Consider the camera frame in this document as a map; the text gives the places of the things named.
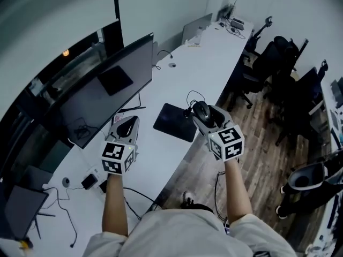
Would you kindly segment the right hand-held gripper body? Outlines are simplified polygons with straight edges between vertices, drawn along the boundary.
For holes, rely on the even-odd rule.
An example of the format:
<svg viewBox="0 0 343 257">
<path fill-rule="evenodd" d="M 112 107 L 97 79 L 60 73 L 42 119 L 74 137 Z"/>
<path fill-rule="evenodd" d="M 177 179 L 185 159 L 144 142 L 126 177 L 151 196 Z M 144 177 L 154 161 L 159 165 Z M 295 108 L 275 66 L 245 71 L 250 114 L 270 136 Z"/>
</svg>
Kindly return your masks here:
<svg viewBox="0 0 343 257">
<path fill-rule="evenodd" d="M 207 146 L 217 160 L 223 162 L 238 158 L 244 152 L 244 136 L 231 120 L 222 127 L 207 128 Z"/>
</svg>

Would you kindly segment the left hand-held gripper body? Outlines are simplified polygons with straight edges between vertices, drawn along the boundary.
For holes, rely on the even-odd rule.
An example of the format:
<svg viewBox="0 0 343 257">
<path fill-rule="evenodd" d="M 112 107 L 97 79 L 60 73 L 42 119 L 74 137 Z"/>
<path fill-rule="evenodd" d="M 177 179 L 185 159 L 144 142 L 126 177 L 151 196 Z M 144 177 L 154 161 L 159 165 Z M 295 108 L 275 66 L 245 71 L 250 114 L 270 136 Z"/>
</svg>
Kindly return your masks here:
<svg viewBox="0 0 343 257">
<path fill-rule="evenodd" d="M 124 175 L 135 163 L 138 146 L 138 136 L 115 138 L 108 135 L 101 143 L 100 159 L 105 172 L 112 175 Z"/>
</svg>

